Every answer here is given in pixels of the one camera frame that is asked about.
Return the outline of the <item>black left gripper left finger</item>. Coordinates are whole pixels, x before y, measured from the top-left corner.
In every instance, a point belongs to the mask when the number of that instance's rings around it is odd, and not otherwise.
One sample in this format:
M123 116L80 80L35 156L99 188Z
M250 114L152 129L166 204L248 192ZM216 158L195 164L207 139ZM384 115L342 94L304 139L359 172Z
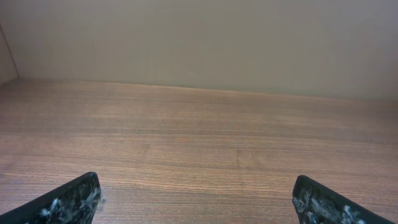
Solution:
M98 175L87 172L1 215L1 224L91 224L101 200Z

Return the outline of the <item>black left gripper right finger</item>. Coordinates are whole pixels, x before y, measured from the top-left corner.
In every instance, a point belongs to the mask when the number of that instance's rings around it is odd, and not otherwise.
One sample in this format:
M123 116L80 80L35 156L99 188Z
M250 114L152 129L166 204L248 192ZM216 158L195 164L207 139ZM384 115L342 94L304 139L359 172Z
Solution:
M297 177L292 203L300 224L393 224L306 175Z

